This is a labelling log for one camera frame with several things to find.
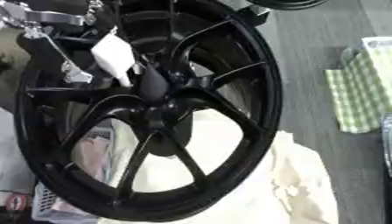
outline concrete floor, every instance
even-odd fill
[[[224,1],[235,8],[238,0]],[[270,43],[285,89],[281,130],[317,151],[332,178],[342,224],[384,222],[382,145],[378,131],[341,133],[333,117],[323,71],[336,68],[346,46],[361,38],[392,35],[389,0],[330,0],[309,10],[274,11],[258,29]],[[13,31],[0,31],[0,53],[13,55],[15,70],[0,76],[0,106],[11,110],[20,69],[27,56],[13,43]]]

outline rim lip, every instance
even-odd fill
[[[281,87],[281,82],[280,82],[280,76],[279,72],[277,69],[277,64],[275,62],[275,59],[272,56],[272,53],[267,46],[266,42],[263,40],[260,34],[256,32],[256,30],[253,27],[248,26],[245,24],[245,22],[235,15],[235,12],[232,11],[230,8],[227,6],[221,4],[221,3],[215,3],[215,2],[205,2],[203,3],[207,5],[208,7],[213,7],[216,11],[219,11],[221,15],[230,15],[231,18],[233,18],[236,22],[238,22],[241,27],[245,30],[245,33],[249,35],[249,39],[254,40],[255,46],[258,46],[256,49],[257,53],[261,53],[265,57],[265,59],[269,62],[269,67],[270,67],[270,79],[271,83],[269,83],[269,95],[271,101],[269,101],[269,111],[266,111],[266,119],[269,120],[269,126],[272,128],[269,130],[269,134],[262,139],[262,141],[256,145],[253,145],[253,147],[258,147],[262,150],[262,153],[254,153],[256,158],[250,162],[248,162],[246,165],[243,166],[242,171],[237,173],[236,177],[232,177],[230,180],[227,180],[225,183],[220,183],[220,193],[216,193],[215,197],[211,198],[211,193],[203,195],[203,197],[198,197],[197,202],[192,203],[192,205],[184,205],[184,206],[179,206],[177,209],[172,209],[170,213],[167,211],[163,212],[151,212],[151,213],[145,213],[144,216],[148,216],[150,221],[174,221],[178,219],[183,219],[185,217],[191,216],[193,214],[196,214],[198,212],[203,211],[207,207],[211,206],[213,203],[217,202],[220,198],[222,198],[224,195],[227,193],[231,192],[234,190],[236,186],[238,186],[257,166],[261,158],[263,157],[266,149],[269,148],[274,135],[277,132],[277,126],[279,122],[279,118],[281,115],[281,110],[282,110],[282,87]],[[30,72],[30,67],[33,65],[30,65],[26,67],[25,71],[27,73]],[[16,111],[17,114],[20,115],[20,117],[15,117],[15,125],[16,125],[16,130],[17,130],[17,136],[18,136],[18,142],[21,147],[21,150],[23,152],[23,155],[28,158],[29,157],[29,151],[28,149],[31,147],[30,146],[30,140],[29,137],[27,136],[27,131],[25,127],[25,114],[23,113],[24,111],[24,93],[21,92],[23,91],[23,87],[25,86],[25,80],[22,80],[20,82],[19,90],[17,92],[17,103],[16,103]],[[67,191],[68,189],[64,189],[64,187],[60,185],[55,185],[55,181],[53,181],[52,178],[49,178],[47,173],[44,172],[42,167],[39,167],[38,165],[31,163],[30,159],[26,159],[27,163],[29,166],[34,170],[35,173],[38,174],[39,177],[41,177],[42,182],[46,184],[48,187],[52,189],[61,189],[61,191]],[[91,211],[91,206],[83,206],[86,204],[94,203],[93,201],[81,201],[80,199],[77,199],[75,197],[68,198],[68,200],[73,203],[76,202],[75,204],[80,205],[80,207],[84,210],[87,210],[88,212],[95,213],[95,214],[101,214],[104,217],[116,217],[117,219],[121,217],[118,217],[114,211],[107,211],[105,209],[100,209],[97,208],[94,211]],[[132,219],[133,221],[145,221],[146,219]]]
[[[282,0],[251,0],[250,2],[273,10],[298,11],[318,6],[326,1],[328,0],[303,0],[297,2],[284,2]]]

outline black wheel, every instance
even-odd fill
[[[168,89],[162,97],[147,95],[143,75],[129,74],[136,84],[131,90],[119,87],[94,66],[88,53],[69,45],[68,53],[94,74],[94,83],[65,84],[61,77],[40,72],[32,60],[17,92],[19,145],[40,181],[91,214],[124,221],[183,219],[230,193],[267,152],[282,108],[277,64],[260,34],[234,10],[215,1],[128,1],[122,7],[122,21],[129,41],[149,61],[146,69],[164,77]],[[86,56],[80,62],[79,54]],[[211,74],[200,76],[193,65]],[[223,88],[238,94],[243,104],[223,97]],[[78,114],[76,103],[84,105],[81,115],[70,115]],[[243,136],[232,155],[211,173],[204,173],[194,161],[186,150],[187,137],[179,137],[177,131],[194,111],[204,109],[230,118]],[[117,187],[91,178],[71,159],[83,135],[108,118],[127,123],[139,140]],[[134,191],[141,163],[149,153],[159,153],[157,138],[172,148],[160,156],[175,155],[193,182],[164,192]]]

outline green checkered cloth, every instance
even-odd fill
[[[365,133],[392,112],[392,47],[363,50],[342,70],[326,70],[340,130]]]

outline metal arm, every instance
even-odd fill
[[[25,3],[9,3],[0,0],[0,18],[16,27],[23,27],[25,23],[54,23],[82,26],[91,25],[95,9],[102,7],[100,0],[91,0],[86,15],[70,15],[55,11],[31,10]]]

